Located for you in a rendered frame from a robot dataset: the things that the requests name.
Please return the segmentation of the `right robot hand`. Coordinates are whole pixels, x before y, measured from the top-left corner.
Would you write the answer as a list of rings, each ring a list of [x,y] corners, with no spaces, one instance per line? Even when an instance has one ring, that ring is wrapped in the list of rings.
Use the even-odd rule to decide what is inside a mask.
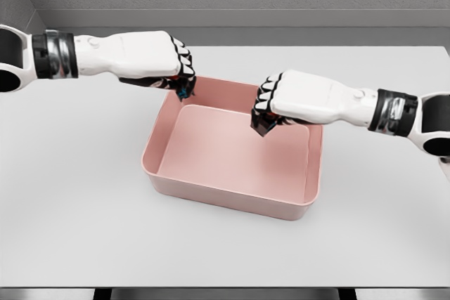
[[[274,113],[312,124],[330,124],[342,119],[352,90],[338,81],[287,70],[271,75],[259,87],[253,110]]]

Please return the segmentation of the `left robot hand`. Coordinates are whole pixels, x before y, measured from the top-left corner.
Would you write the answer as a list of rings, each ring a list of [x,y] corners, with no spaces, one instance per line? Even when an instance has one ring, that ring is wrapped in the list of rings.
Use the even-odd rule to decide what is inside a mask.
[[[137,86],[170,89],[173,76],[196,76],[186,45],[165,31],[114,34],[117,47],[111,72]]]

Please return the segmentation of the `black industrial switch blue detail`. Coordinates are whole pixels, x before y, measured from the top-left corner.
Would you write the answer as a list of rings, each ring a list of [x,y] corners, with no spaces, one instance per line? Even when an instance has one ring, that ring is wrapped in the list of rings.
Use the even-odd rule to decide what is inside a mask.
[[[169,78],[170,89],[175,90],[179,100],[189,98],[194,91],[197,77],[173,76]]]

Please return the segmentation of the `pink rectangular basket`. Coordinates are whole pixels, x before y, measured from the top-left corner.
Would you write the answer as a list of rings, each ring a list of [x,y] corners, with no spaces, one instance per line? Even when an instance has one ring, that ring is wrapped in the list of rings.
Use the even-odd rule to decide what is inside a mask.
[[[323,128],[250,126],[257,87],[199,77],[195,93],[166,94],[141,165],[162,194],[295,221],[320,190]]]

